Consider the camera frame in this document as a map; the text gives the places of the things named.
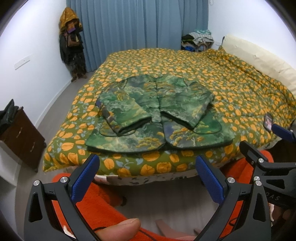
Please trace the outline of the person's left hand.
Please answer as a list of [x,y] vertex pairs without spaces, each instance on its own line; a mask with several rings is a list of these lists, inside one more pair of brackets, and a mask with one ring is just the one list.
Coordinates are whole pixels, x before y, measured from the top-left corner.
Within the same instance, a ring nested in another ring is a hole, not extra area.
[[141,227],[138,218],[131,218],[116,225],[96,231],[96,235],[103,241],[126,241],[133,238]]

